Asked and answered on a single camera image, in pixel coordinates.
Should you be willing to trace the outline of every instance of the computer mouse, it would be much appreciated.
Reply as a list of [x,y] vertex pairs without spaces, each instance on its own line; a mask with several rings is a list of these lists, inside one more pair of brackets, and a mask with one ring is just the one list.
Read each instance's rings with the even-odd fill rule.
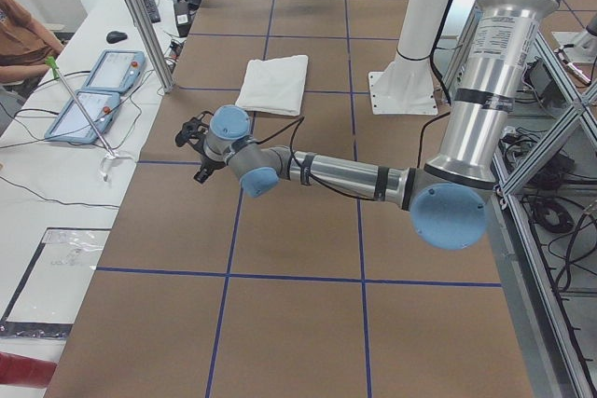
[[124,32],[117,32],[116,30],[106,35],[105,40],[108,44],[116,44],[117,42],[124,41],[128,35]]

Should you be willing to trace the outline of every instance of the black cord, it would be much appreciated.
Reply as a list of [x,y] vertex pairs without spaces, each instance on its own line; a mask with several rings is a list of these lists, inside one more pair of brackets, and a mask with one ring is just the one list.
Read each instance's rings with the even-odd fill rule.
[[444,114],[442,114],[441,116],[437,116],[437,117],[433,117],[432,119],[430,119],[429,121],[427,121],[423,127],[421,128],[421,132],[419,134],[419,151],[417,153],[417,168],[421,168],[421,156],[423,153],[423,138],[425,136],[425,130],[427,129],[427,127],[432,124],[435,121],[438,121],[440,119],[442,119],[443,117],[447,117],[450,114],[450,112],[446,112]]
[[267,138],[265,138],[263,140],[257,141],[256,144],[264,144],[266,142],[269,142],[271,139],[273,139],[274,137],[277,137],[278,135],[280,135],[281,133],[283,133],[285,130],[289,130],[293,126],[297,125],[299,123],[299,121],[301,121],[301,119],[302,119],[302,117],[297,118],[296,120],[288,123],[286,126],[284,126],[283,128],[281,128],[280,130],[276,131],[270,137],[267,137]]
[[46,202],[55,202],[57,204],[60,205],[83,205],[85,207],[103,207],[106,209],[118,209],[119,206],[118,205],[112,205],[112,204],[90,204],[88,202],[63,202],[61,200],[58,199],[52,199],[52,198],[45,198],[43,196],[41,196],[39,193],[35,193],[31,188],[24,186],[24,185],[19,185],[19,184],[15,184],[12,181],[9,181],[7,178],[0,176],[0,179],[2,179],[4,182],[6,182],[7,184],[10,184],[12,186],[16,186],[17,188],[21,188],[23,190],[27,190],[29,193],[31,193],[34,196],[37,196],[38,198],[46,201]]
[[[295,121],[296,121],[296,126],[295,126],[294,130],[292,131],[292,136],[290,137],[290,144],[288,145],[288,148],[290,150],[290,156],[292,157],[294,162],[297,164],[297,166],[302,171],[303,168],[302,168],[302,165],[300,164],[300,162],[297,160],[297,156],[295,155],[295,151],[293,149],[293,143],[295,141],[295,137],[297,136],[297,131],[299,130],[300,125],[302,124],[303,121],[305,121],[305,117],[299,117]],[[317,184],[327,188],[328,190],[333,191],[334,193],[338,193],[339,195],[344,196],[345,198],[375,201],[375,199],[373,199],[373,198],[365,198],[365,197],[361,197],[361,196],[351,195],[349,193],[344,193],[343,191],[338,190],[337,188],[322,181],[321,179],[319,179],[319,177],[315,176],[312,172],[309,172],[309,177],[311,179],[313,179]]]
[[[120,107],[122,107],[122,105],[123,105],[125,102],[127,102],[127,101],[128,101],[130,98],[131,98],[131,96],[132,96],[132,95],[133,95],[133,94],[134,94],[134,93],[135,93],[137,90],[139,90],[139,89],[140,89],[140,88],[141,88],[141,87],[142,87],[142,86],[143,86],[143,85],[144,85],[144,84],[147,82],[147,80],[149,79],[149,76],[150,76],[150,75],[151,75],[153,72],[155,72],[155,69],[151,69],[151,70],[148,70],[147,72],[145,72],[145,73],[144,73],[144,77],[143,77],[143,79],[141,80],[141,82],[139,83],[139,85],[138,85],[138,86],[137,86],[137,87],[136,87],[136,88],[135,88],[135,89],[134,89],[134,90],[133,90],[133,91],[132,91],[132,92],[131,92],[131,93],[130,93],[128,96],[126,96],[126,97],[125,97],[125,98],[124,98],[124,99],[123,99],[123,100],[122,100],[122,101],[121,101],[121,102],[120,102],[118,105],[116,105],[116,106],[115,106],[115,107],[114,107],[114,108],[113,108],[113,109],[112,109],[112,110],[111,110],[111,111],[110,111],[108,114],[112,114],[112,113],[114,113],[114,112],[115,112],[117,109],[119,109]],[[70,131],[68,131],[68,132],[65,132],[65,133],[63,133],[63,134],[56,134],[56,135],[53,135],[53,136],[52,136],[52,137],[50,137],[50,138],[38,139],[37,137],[35,137],[35,136],[34,136],[34,135],[31,133],[31,131],[29,130],[29,128],[27,128],[27,126],[26,126],[24,123],[22,123],[21,121],[19,121],[19,120],[18,120],[18,119],[16,119],[15,117],[11,116],[11,115],[8,113],[8,111],[6,110],[6,108],[5,108],[5,107],[2,105],[2,103],[0,103],[0,107],[1,107],[2,109],[4,109],[4,111],[7,113],[7,115],[8,115],[9,117],[12,117],[12,119],[13,119],[13,120],[15,120],[15,121],[16,121],[17,123],[19,123],[21,126],[23,126],[23,127],[25,128],[25,130],[27,131],[27,133],[28,133],[29,135],[31,135],[31,137],[33,138],[33,140],[32,140],[32,141],[29,141],[29,142],[21,142],[21,143],[19,143],[19,144],[5,144],[4,146],[0,146],[0,149],[14,148],[14,147],[16,147],[16,146],[25,146],[25,145],[27,145],[27,144],[36,144],[36,143],[38,143],[38,142],[51,142],[51,141],[52,141],[52,139],[54,139],[54,138],[56,138],[56,137],[63,137],[63,136],[65,136],[65,135],[73,134],[73,133],[79,132],[80,130],[84,130],[84,129],[86,129],[86,128],[89,128],[89,127],[90,127],[90,125],[88,124],[88,125],[85,125],[85,126],[83,126],[83,127],[79,128],[78,130],[70,130]],[[104,114],[104,115],[102,115],[101,117],[98,117],[98,118],[96,118],[96,120],[95,120],[95,121],[97,122],[97,121],[101,120],[102,118],[106,117],[108,114]],[[75,145],[77,145],[77,146],[85,146],[85,145],[94,145],[94,144],[75,144]]]
[[555,278],[555,283],[556,285],[560,285],[560,281],[563,277],[563,275],[566,275],[566,283],[564,284],[564,286],[560,289],[561,293],[565,293],[568,288],[570,287],[570,284],[572,283],[572,272],[571,272],[571,267],[572,267],[572,263],[571,263],[571,256],[572,256],[572,248],[574,247],[576,238],[578,237],[578,234],[580,233],[580,228],[582,228],[582,224],[585,222],[585,219],[587,219],[587,217],[589,217],[587,214],[584,214],[580,217],[580,219],[578,220],[578,222],[576,223],[576,227],[574,229],[574,231],[572,232],[572,238],[568,241],[568,246],[566,247],[566,254],[564,256],[564,264],[562,269],[560,269],[560,272],[558,273],[558,275]]
[[444,14],[441,17],[441,21],[439,22],[439,26],[437,28],[436,38],[434,40],[433,46],[431,47],[431,53],[429,53],[427,56],[425,56],[423,58],[411,58],[409,56],[403,55],[398,50],[399,43],[396,44],[396,53],[398,55],[400,55],[402,58],[404,58],[405,60],[416,62],[416,61],[424,61],[426,59],[429,59],[429,65],[431,66],[431,71],[433,72],[433,75],[437,78],[437,81],[439,82],[439,85],[441,86],[441,90],[444,92],[444,95],[446,96],[446,101],[448,102],[448,104],[451,104],[451,96],[450,96],[450,93],[448,92],[448,88],[446,87],[446,84],[443,81],[443,75],[441,74],[441,72],[439,71],[439,69],[436,66],[435,55],[436,55],[436,50],[452,50],[452,49],[457,49],[462,46],[462,45],[458,45],[455,48],[441,48],[437,45],[439,43],[439,40],[441,39],[441,34],[444,30],[444,26],[446,25],[446,19],[448,18],[448,14],[450,13],[450,6],[451,6],[452,2],[453,2],[453,0],[448,0],[448,4],[446,5],[446,8],[444,9]]
[[448,104],[451,104],[451,96],[450,96],[450,93],[448,92],[448,88],[446,87],[446,84],[443,81],[443,75],[441,74],[441,72],[439,71],[439,69],[436,66],[435,57],[436,57],[437,45],[439,44],[439,39],[441,39],[441,34],[444,30],[444,26],[446,25],[446,20],[448,19],[448,14],[450,14],[450,6],[453,1],[454,0],[448,0],[446,9],[444,9],[444,14],[441,18],[441,22],[439,23],[439,27],[437,28],[436,40],[433,43],[431,55],[429,58],[429,62],[431,64],[431,71],[433,72],[433,75],[436,76],[437,81],[439,82],[439,85],[441,86],[441,89],[443,90],[444,95],[446,96],[446,101],[448,102]]
[[30,111],[44,112],[44,113],[46,113],[46,114],[52,114],[53,116],[57,116],[58,114],[60,114],[60,112],[56,112],[56,111],[49,111],[48,109],[38,109],[38,108],[36,108],[36,107],[27,107],[27,108],[20,109],[20,110],[18,110],[17,112],[15,112],[15,115],[14,115],[14,117],[11,117],[11,118],[14,120],[14,118],[15,118],[15,117],[16,117],[18,114],[20,114],[21,112],[30,112]]
[[[77,72],[71,72],[70,74],[64,74],[62,76],[72,76],[72,75],[81,75],[81,74],[90,74],[90,73],[91,73],[91,70],[79,70]],[[59,78],[52,78],[52,79],[49,79],[48,81],[44,81],[43,83],[38,84],[35,87],[34,92],[36,92],[39,88],[46,86],[49,83],[53,83],[54,81],[58,81],[58,80],[59,80]]]

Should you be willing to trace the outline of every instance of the blue tablet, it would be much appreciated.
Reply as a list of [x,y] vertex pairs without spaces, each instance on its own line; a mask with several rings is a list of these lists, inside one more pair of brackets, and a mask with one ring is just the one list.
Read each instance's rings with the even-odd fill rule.
[[143,51],[104,50],[82,89],[123,94],[132,87],[145,66]]
[[[120,105],[118,92],[81,89],[76,92],[76,96],[83,103],[100,132],[104,134],[118,111]],[[97,139],[97,134],[71,98],[44,137],[46,140],[55,142],[92,144]]]

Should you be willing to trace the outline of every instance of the white table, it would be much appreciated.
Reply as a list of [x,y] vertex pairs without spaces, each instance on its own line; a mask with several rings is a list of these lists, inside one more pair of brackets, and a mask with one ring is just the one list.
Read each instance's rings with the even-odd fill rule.
[[[154,24],[154,30],[165,52],[170,45],[171,35],[177,36],[173,5],[171,0],[156,1],[159,1],[161,22]],[[128,39],[114,45],[107,44],[105,36],[112,30],[125,32]],[[124,0],[101,0],[58,58],[58,65],[63,74],[90,70],[106,48],[145,50]],[[147,70],[151,68],[151,61],[147,59]],[[83,84],[85,76],[72,76],[68,79],[71,87],[77,89]],[[133,99],[141,107],[143,114],[119,151],[130,154],[137,160],[160,106],[160,82],[155,74],[147,79]],[[68,95],[62,84],[51,82],[32,95],[24,107],[60,111],[67,100]],[[137,109],[130,102],[124,103],[105,135],[106,140],[111,145],[119,144],[131,128],[136,115]],[[40,116],[42,114],[33,112],[19,115],[33,135],[43,138],[53,116]],[[31,140],[33,139],[25,129],[13,121],[0,138],[0,146]],[[74,147],[49,142],[0,149],[0,163],[4,165],[0,175],[28,186],[46,198],[119,205],[132,178],[135,162],[118,161],[110,170],[109,180],[104,182],[98,171],[104,154],[105,150],[99,147]],[[110,228],[117,212],[115,209],[63,206],[45,202],[0,180],[1,312],[4,313],[47,227]],[[63,345],[61,341],[2,339],[0,351],[57,362]],[[39,397],[43,392],[0,385],[0,398]]]

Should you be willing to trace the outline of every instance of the light blue joint cap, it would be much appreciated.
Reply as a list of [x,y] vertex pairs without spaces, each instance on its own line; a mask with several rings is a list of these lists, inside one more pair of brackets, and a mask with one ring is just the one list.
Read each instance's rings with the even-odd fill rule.
[[279,180],[274,168],[260,167],[241,177],[241,187],[251,198],[257,198],[277,186]]
[[485,233],[483,199],[458,184],[433,184],[421,190],[410,206],[410,220],[421,238],[441,249],[464,249]]
[[249,133],[251,119],[238,106],[227,105],[215,111],[209,130],[222,140],[239,140]]

